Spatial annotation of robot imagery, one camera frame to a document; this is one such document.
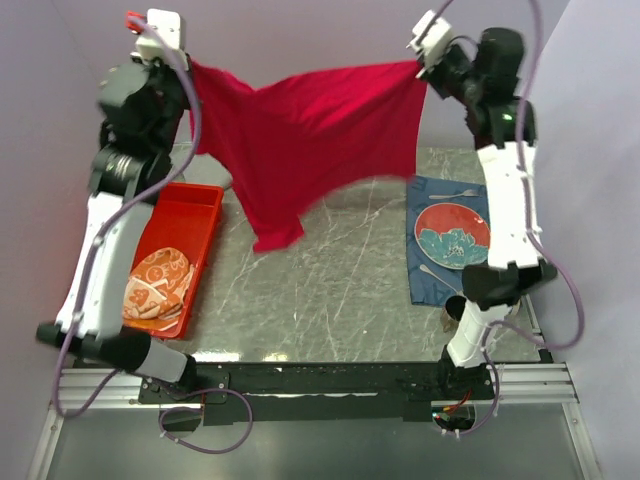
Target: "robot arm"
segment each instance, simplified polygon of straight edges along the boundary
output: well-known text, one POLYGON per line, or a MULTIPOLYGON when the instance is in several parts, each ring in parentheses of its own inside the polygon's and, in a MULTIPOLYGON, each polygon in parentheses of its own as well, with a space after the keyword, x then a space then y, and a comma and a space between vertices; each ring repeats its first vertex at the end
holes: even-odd
POLYGON ((429 11, 416 24, 408 47, 423 66, 418 77, 440 97, 452 96, 465 106, 466 123, 473 134, 489 197, 488 261, 463 271, 467 301, 456 335, 444 353, 454 367, 473 368, 485 361, 482 337, 489 324, 502 320, 522 295, 553 279, 557 271, 541 258, 527 236, 531 230, 537 238, 540 229, 532 178, 537 138, 530 103, 524 119, 525 170, 519 164, 515 141, 520 99, 514 91, 524 55, 522 36, 509 29, 489 28, 482 33, 472 61, 455 43, 457 37, 443 18, 433 22, 427 35, 422 34, 433 17, 429 11), (526 185, 523 177, 528 178, 526 185), (527 205, 531 208, 531 224, 527 205))
MULTIPOLYGON (((184 53, 184 26, 174 12, 151 9, 147 23, 177 53, 189 69, 184 53)), ((78 267, 66 301, 54 324, 42 324, 37 338, 57 347, 71 329, 84 265, 98 230, 134 196, 156 185, 171 170, 169 153, 188 100, 164 58, 164 50, 140 35, 132 62, 109 71, 98 105, 104 114, 100 151, 89 180, 88 219, 78 267)), ((134 205, 105 235, 93 258, 70 352, 118 369, 183 386, 195 381, 195 361, 152 339, 146 332, 123 327, 122 305, 126 278, 157 195, 134 205)))

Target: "red clamp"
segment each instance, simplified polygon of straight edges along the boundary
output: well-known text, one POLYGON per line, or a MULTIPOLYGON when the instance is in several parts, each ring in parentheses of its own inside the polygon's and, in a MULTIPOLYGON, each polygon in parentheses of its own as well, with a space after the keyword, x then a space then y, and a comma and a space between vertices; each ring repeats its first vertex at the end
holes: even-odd
POLYGON ((133 23, 131 20, 129 20, 129 17, 136 17, 136 18, 140 18, 143 21, 146 21, 146 17, 138 12, 132 12, 131 10, 129 10, 127 12, 127 16, 124 19, 124 24, 125 26, 131 30, 133 33, 135 34, 140 34, 143 32, 144 29, 140 28, 138 25, 136 25, 135 23, 133 23))

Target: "white wall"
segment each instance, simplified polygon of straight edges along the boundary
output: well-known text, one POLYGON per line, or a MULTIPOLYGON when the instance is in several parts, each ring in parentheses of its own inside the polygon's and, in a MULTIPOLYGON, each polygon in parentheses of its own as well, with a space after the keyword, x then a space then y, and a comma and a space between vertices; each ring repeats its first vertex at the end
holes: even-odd
MULTIPOLYGON (((607 479, 640 478, 640 4, 572 0, 544 52, 534 101, 543 240, 570 268, 587 312, 564 354, 607 479)), ((561 280, 536 296, 548 337, 570 338, 561 280)))
POLYGON ((0 2, 0 477, 24 478, 55 351, 35 341, 64 300, 97 147, 96 81, 52 4, 0 2))
MULTIPOLYGON (((228 69, 254 86, 294 73, 414 58, 405 50, 411 29, 441 0, 53 0, 98 78, 126 60, 133 37, 123 31, 127 10, 179 11, 187 21, 193 58, 228 69)), ((540 0, 545 38, 568 0, 540 0)), ((458 0, 446 18, 458 33, 478 38, 487 27, 532 33, 527 0, 458 0)), ((182 140, 188 131, 182 130, 182 140)), ((464 111, 454 100, 429 96, 421 143, 471 146, 464 111)))

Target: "blue placemat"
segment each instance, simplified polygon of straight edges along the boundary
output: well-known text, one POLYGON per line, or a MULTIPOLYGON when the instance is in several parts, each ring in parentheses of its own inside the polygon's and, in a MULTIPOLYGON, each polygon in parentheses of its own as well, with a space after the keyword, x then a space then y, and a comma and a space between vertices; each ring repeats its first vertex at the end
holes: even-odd
POLYGON ((422 211, 436 203, 457 203, 474 210, 489 223, 487 188, 475 183, 454 182, 439 178, 419 177, 407 186, 407 267, 411 303, 441 307, 455 291, 420 270, 425 264, 433 273, 457 290, 462 289, 462 270, 449 270, 429 260, 418 246, 414 233, 415 224, 422 211), (456 197, 446 200, 432 200, 429 195, 455 195, 467 189, 477 190, 479 197, 456 197))

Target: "black bracket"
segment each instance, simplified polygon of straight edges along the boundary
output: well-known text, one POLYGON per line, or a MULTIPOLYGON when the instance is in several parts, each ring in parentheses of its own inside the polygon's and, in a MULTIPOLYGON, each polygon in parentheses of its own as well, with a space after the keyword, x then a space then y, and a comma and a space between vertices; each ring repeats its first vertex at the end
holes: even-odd
MULTIPOLYGON (((473 400, 493 398, 483 365, 456 375, 450 359, 412 363, 224 363, 198 364, 198 389, 225 387, 246 395, 256 421, 402 418, 432 421, 431 402, 458 400, 471 389, 473 400)), ((157 383, 144 382, 142 404, 202 404, 157 383)), ((209 394, 204 425, 246 421, 244 405, 209 394)))

